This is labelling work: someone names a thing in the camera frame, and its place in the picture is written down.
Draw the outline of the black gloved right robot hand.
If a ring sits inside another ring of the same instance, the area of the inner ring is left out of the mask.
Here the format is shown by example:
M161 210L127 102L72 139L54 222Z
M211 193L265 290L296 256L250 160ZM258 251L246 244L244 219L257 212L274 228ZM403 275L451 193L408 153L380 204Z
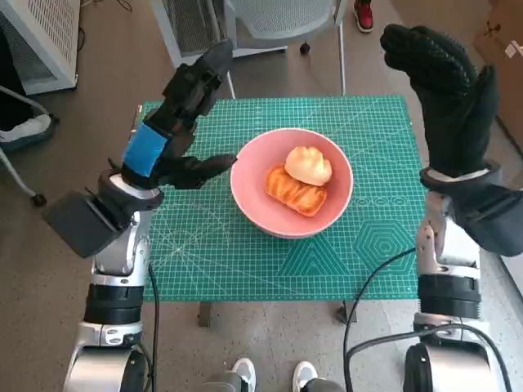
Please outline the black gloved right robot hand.
M495 67L477 70L459 42L425 26L388 24L380 44L421 104L430 168L453 178L484 169L499 103Z

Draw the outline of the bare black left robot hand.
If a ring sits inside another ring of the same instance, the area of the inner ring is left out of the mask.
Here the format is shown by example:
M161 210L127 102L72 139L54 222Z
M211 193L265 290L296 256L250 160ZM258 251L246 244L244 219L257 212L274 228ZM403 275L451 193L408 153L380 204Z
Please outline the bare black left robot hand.
M123 154L121 174L128 183L142 189L198 189L234 165L233 154L204 160L186 154L194 143L197 119L215 105L232 60L233 44L224 40L192 65L177 67L163 90L163 103L144 117Z

